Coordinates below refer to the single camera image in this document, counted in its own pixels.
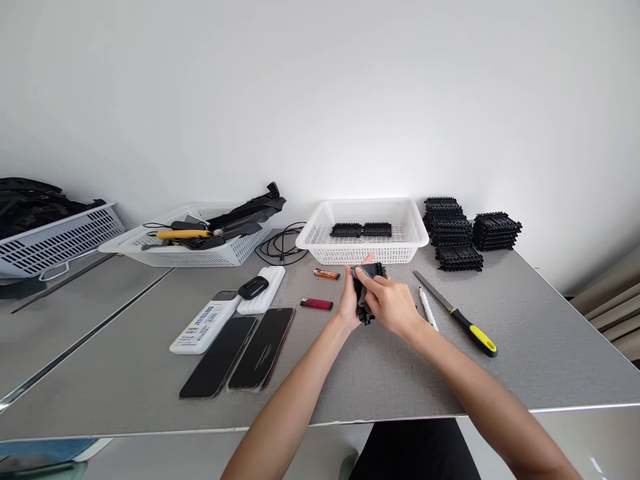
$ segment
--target gray table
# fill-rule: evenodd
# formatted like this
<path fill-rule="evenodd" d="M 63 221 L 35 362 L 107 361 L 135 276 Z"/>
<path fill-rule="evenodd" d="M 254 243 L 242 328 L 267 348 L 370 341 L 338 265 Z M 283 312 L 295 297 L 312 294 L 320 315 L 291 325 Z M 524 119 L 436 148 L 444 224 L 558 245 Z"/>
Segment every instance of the gray table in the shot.
<path fill-rule="evenodd" d="M 250 426 L 329 319 L 300 298 L 339 299 L 343 281 L 314 277 L 311 255 L 293 266 L 273 306 L 296 306 L 270 384 L 260 393 L 225 392 L 180 400 L 200 358 L 169 345 L 220 289 L 238 287 L 264 264 L 252 255 L 225 269 L 176 269 L 0 415 L 0 440 L 223 431 Z M 640 375 L 514 251 L 485 254 L 482 273 L 437 270 L 433 248 L 390 265 L 418 304 L 420 270 L 498 345 L 490 359 L 431 298 L 441 332 L 532 410 L 640 403 Z M 378 322 L 359 327 L 338 356 L 312 424 L 464 414 L 442 378 Z"/>
<path fill-rule="evenodd" d="M 0 399 L 47 368 L 168 270 L 112 257 L 14 314 L 10 314 L 13 308 L 4 308 L 0 313 Z"/>

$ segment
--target white remote control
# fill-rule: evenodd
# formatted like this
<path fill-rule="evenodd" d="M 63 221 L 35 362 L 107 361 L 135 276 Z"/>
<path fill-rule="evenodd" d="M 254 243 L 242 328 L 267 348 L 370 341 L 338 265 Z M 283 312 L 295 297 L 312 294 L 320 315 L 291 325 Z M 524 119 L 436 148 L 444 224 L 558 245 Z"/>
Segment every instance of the white remote control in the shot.
<path fill-rule="evenodd" d="M 273 300 L 275 293 L 278 291 L 280 282 L 285 276 L 285 268 L 280 267 L 265 267 L 258 273 L 260 277 L 264 277 L 269 281 L 269 286 L 264 292 L 251 300 L 242 300 L 238 305 L 238 313 L 240 315 L 256 315 L 258 313 L 264 313 L 269 309 L 271 301 Z"/>
<path fill-rule="evenodd" d="M 216 293 L 171 344 L 169 350 L 178 355 L 204 353 L 231 318 L 241 300 L 242 297 L 236 290 L 222 290 Z"/>

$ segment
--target hand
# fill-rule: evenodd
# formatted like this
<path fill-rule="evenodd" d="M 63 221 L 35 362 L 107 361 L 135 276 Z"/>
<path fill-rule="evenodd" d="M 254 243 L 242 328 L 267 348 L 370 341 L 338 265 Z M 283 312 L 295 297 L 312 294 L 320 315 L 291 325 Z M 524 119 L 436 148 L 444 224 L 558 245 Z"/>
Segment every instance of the hand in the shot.
<path fill-rule="evenodd" d="M 370 253 L 367 258 L 364 259 L 362 265 L 371 263 L 374 254 Z M 353 277 L 351 276 L 351 267 L 345 265 L 345 289 L 342 292 L 342 298 L 340 298 L 340 306 L 338 312 L 334 318 L 337 318 L 342 324 L 344 324 L 349 331 L 353 331 L 362 322 L 358 318 L 358 314 L 355 309 L 358 306 L 358 298 L 355 295 L 355 289 L 353 288 Z"/>
<path fill-rule="evenodd" d="M 361 269 L 355 274 L 367 288 L 365 299 L 375 317 L 396 335 L 409 339 L 417 327 L 425 323 L 413 303 L 409 287 L 376 275 L 370 279 Z"/>

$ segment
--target phone screen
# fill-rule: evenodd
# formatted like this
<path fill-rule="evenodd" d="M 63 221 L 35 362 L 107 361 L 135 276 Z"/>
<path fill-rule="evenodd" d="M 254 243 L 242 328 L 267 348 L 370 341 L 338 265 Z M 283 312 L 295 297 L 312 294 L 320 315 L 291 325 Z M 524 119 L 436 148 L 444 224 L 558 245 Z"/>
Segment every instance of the phone screen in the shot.
<path fill-rule="evenodd" d="M 267 310 L 229 380 L 230 389 L 266 386 L 294 313 L 294 309 Z"/>
<path fill-rule="evenodd" d="M 220 392 L 255 322 L 253 317 L 228 320 L 180 390 L 180 398 L 213 397 Z"/>

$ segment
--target white basket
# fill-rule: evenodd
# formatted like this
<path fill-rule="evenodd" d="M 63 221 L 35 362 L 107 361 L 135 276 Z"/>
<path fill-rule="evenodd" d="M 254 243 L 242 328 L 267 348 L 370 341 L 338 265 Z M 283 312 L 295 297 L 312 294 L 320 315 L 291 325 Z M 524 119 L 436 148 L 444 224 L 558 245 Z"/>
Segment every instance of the white basket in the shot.
<path fill-rule="evenodd" d="M 391 237 L 334 238 L 336 223 L 389 222 Z M 375 261 L 408 263 L 429 243 L 415 202 L 408 198 L 325 200 L 311 215 L 295 246 L 309 250 L 322 265 L 357 265 L 370 252 Z"/>
<path fill-rule="evenodd" d="M 0 278 L 35 277 L 120 235 L 125 229 L 114 205 L 106 203 L 0 240 Z"/>
<path fill-rule="evenodd" d="M 152 222 L 170 225 L 174 221 L 184 221 L 188 215 L 208 220 L 228 213 L 237 206 L 237 203 L 190 203 Z M 149 237 L 147 234 L 153 229 L 140 226 L 102 244 L 98 250 L 122 253 L 152 267 L 236 267 L 250 256 L 271 231 L 269 221 L 260 225 L 262 230 L 253 235 L 236 237 L 209 250 L 189 250 L 186 247 L 142 250 L 143 245 L 159 245 L 162 240 Z"/>

